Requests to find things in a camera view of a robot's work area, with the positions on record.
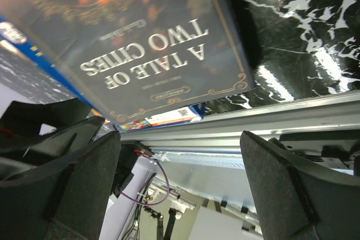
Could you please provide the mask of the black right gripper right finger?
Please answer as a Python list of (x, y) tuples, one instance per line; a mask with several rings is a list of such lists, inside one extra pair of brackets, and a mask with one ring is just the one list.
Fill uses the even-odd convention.
[(264, 239), (359, 239), (359, 157), (349, 175), (249, 131), (240, 148)]

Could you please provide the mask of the dark tale of two cities book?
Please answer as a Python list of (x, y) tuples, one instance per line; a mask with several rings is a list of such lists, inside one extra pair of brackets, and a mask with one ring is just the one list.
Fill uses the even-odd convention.
[(119, 124), (255, 87), (229, 0), (1, 0), (1, 36)]

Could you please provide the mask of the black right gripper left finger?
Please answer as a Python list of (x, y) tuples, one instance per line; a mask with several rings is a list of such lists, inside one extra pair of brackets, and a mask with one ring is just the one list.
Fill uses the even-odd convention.
[(99, 239), (120, 134), (1, 181), (1, 239)]

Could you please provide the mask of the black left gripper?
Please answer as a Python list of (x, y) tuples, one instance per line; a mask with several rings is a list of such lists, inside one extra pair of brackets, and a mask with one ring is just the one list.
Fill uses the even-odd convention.
[[(87, 146), (105, 121), (87, 118), (91, 109), (78, 98), (48, 104), (12, 101), (1, 116), (1, 159), (39, 166)], [(39, 135), (43, 124), (61, 129)]]

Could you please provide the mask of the dark blue treehouse book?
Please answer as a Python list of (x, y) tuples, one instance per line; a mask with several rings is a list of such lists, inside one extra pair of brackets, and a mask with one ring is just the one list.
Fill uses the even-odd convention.
[[(43, 84), (53, 84), (54, 87), (48, 87), (49, 91), (59, 93), (63, 96), (63, 100), (78, 97), (80, 100), (86, 101), (81, 97), (80, 92), (78, 92), (53, 65), (49, 64), (44, 57), (37, 56), (37, 51), (30, 49), (27, 37), (14, 24), (6, 21), (4, 18), (1, 18), (1, 48), (2, 53), (4, 53), (5, 50), (9, 51), (15, 61), (19, 62), (22, 59), (24, 62), (32, 65), (31, 71), (45, 76)], [(130, 130), (191, 123), (202, 120), (204, 113), (205, 104), (201, 103), (199, 105), (183, 107), (163, 114), (135, 120), (130, 123), (116, 124), (116, 127), (119, 130), (128, 132)]]

